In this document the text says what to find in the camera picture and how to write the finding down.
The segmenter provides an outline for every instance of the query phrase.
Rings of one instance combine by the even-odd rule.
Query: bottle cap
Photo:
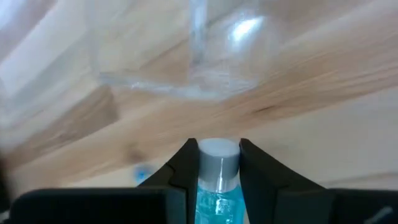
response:
[[[217,193],[235,189],[239,184],[239,144],[229,139],[211,138],[199,141],[198,146],[199,186]]]

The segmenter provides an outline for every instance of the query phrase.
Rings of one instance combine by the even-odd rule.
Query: wood grain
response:
[[[44,156],[77,141],[118,119],[110,87],[100,87],[75,105],[44,131],[36,133],[24,144],[6,155],[8,169]]]
[[[107,21],[109,17],[104,16],[101,22],[104,26],[116,25],[108,27],[115,32],[100,33],[104,38],[99,49],[105,55],[100,59],[102,68],[107,68],[104,71],[142,71],[140,78],[144,81],[147,78],[192,90],[186,86],[191,59],[188,6],[173,2],[118,0],[107,7],[102,1],[99,14],[114,20]],[[31,93],[30,87],[35,89],[32,86],[38,86],[57,68],[65,69],[65,75],[60,75],[65,78],[56,82],[64,83],[64,102],[51,98],[55,91],[45,87],[40,96],[51,100],[43,100],[46,106],[38,106],[43,110],[2,130],[0,143],[11,164],[8,174],[14,194],[76,183],[102,185],[101,176],[129,184],[125,178],[134,164],[167,157],[192,137],[249,138],[293,170],[325,185],[366,186],[362,178],[395,175],[398,32],[394,24],[398,3],[263,1],[262,7],[251,14],[265,19],[257,30],[258,39],[251,39],[251,50],[237,64],[234,57],[239,54],[224,51],[220,45],[233,27],[230,19],[237,15],[229,10],[244,8],[239,1],[231,5],[234,7],[225,7],[228,10],[224,12],[216,11],[209,23],[209,54],[198,77],[205,83],[212,80],[208,72],[226,62],[236,65],[228,78],[254,80],[254,85],[234,95],[234,88],[223,90],[225,80],[208,82],[209,89],[232,92],[226,95],[232,97],[195,101],[165,95],[167,91],[129,91],[134,85],[128,82],[127,88],[112,87],[92,97],[90,93],[100,84],[88,69],[87,27],[80,24],[84,18],[79,16],[83,6],[74,0],[57,3],[45,19],[60,19],[76,26],[69,34],[62,32],[59,42],[48,40],[45,45],[39,39],[25,40],[13,55],[15,63],[30,65],[29,57],[21,55],[35,43],[51,50],[43,53],[43,61],[32,64],[32,73],[24,81],[7,87],[14,83],[13,78],[3,79],[4,91],[12,99]],[[66,13],[72,11],[76,18]],[[167,30],[158,29],[167,19],[179,23]],[[55,23],[43,24],[46,22],[39,31],[60,35],[55,32]],[[68,61],[63,55],[76,66],[63,67]],[[25,77],[21,69],[10,65],[10,61],[0,64],[0,77],[5,77],[6,71]],[[119,117],[113,116],[113,104]],[[111,118],[103,117],[107,111],[113,114]],[[88,118],[89,114],[98,117]],[[56,133],[75,131],[79,134],[72,139],[52,139]]]
[[[365,177],[357,177],[352,179],[343,179],[333,182],[323,183],[326,187],[333,188],[351,188],[351,189],[386,189],[386,190],[397,190],[398,189],[398,175],[397,173],[385,173],[369,175]]]
[[[1,1],[0,62],[18,46],[19,42],[51,10],[55,2],[55,0]]]

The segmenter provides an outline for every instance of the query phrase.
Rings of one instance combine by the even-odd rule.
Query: blue bottle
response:
[[[244,200],[239,185],[239,145],[228,139],[198,143],[200,168],[195,224],[243,224]]]

